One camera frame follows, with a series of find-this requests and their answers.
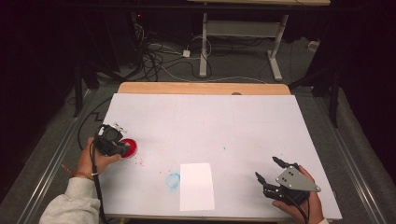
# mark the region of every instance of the white table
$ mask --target white table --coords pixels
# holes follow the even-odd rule
[[[294,96],[213,95],[194,90],[219,92],[235,84],[181,84],[189,94],[173,94],[180,84],[153,84],[165,94],[152,90],[115,94],[104,123],[117,122],[128,130],[124,137],[133,138],[138,150],[100,175],[107,216],[288,221],[289,215],[263,196],[254,174],[257,171],[277,185],[275,178],[283,172],[272,161],[277,156],[302,164],[322,188],[324,216],[341,218]],[[119,92],[144,89],[135,86]],[[273,87],[239,86],[246,90]],[[201,162],[211,166],[215,210],[180,211],[180,187],[170,186],[167,180],[180,174],[181,164]]]
[[[260,5],[283,5],[318,7],[328,6],[330,0],[189,0],[192,2],[208,3],[236,3],[236,4],[260,4]],[[258,21],[209,21],[207,13],[204,13],[202,32],[202,53],[200,61],[200,77],[206,77],[208,35],[230,35],[230,36],[253,36],[274,37],[275,42],[272,50],[267,51],[267,56],[276,81],[282,80],[279,66],[276,62],[276,54],[286,28],[289,15],[283,15],[281,22],[258,22]]]

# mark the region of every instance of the white sleeve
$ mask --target white sleeve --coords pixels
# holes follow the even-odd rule
[[[96,199],[93,181],[74,177],[69,179],[67,190],[49,203],[40,218],[46,223],[99,223],[100,201]]]
[[[329,224],[329,221],[326,218],[324,218],[318,224]]]

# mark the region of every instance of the red object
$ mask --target red object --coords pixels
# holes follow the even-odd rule
[[[136,143],[136,141],[133,140],[133,139],[130,139],[130,138],[125,138],[125,139],[122,139],[121,142],[128,143],[131,146],[131,148],[127,152],[125,152],[122,155],[122,157],[124,159],[131,158],[137,151],[137,143]]]

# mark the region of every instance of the dark background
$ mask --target dark background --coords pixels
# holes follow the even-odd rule
[[[167,3],[185,4],[185,1]],[[364,12],[333,17],[290,15],[285,40],[291,42],[302,36],[322,40],[307,76],[340,59],[341,87],[351,109],[375,153],[396,180],[393,164],[396,150],[392,144],[396,137],[395,3],[332,1],[332,6],[364,6]],[[65,103],[64,98],[74,84],[76,62],[89,59],[117,71],[121,63],[128,63],[125,58],[134,57],[134,45],[129,41],[133,34],[126,20],[131,14],[125,12],[87,12],[82,19],[76,11],[65,10],[59,7],[59,2],[50,0],[8,1],[1,3],[0,8],[2,200],[46,124]],[[200,13],[156,11],[141,15],[145,30],[184,43],[189,43],[202,29]],[[262,15],[241,13],[237,17],[259,20]],[[114,36],[120,33],[125,38],[115,41]],[[323,79],[309,85],[328,82]]]

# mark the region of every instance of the human hand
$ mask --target human hand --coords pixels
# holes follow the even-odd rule
[[[87,146],[81,151],[81,155],[78,159],[77,170],[75,177],[86,177],[83,174],[92,174],[92,161],[90,151],[93,147],[92,145],[93,137],[88,138]],[[109,164],[119,161],[121,159],[120,154],[113,156],[104,156],[99,151],[95,152],[95,164],[97,167],[98,174],[101,174]]]
[[[308,177],[308,179],[315,182],[314,178],[312,178],[312,176],[305,170],[303,166],[300,165],[299,168],[300,168],[300,172],[303,175],[305,175],[306,177]],[[309,223],[318,224],[320,221],[324,219],[320,198],[316,192],[311,191],[309,193],[308,200],[303,202],[300,206],[305,212],[306,216],[308,217]],[[300,211],[294,205],[287,205],[281,201],[276,200],[273,201],[273,206],[279,208],[280,210],[294,217],[294,219],[298,223],[303,223],[303,224],[305,223],[303,215],[301,215]]]

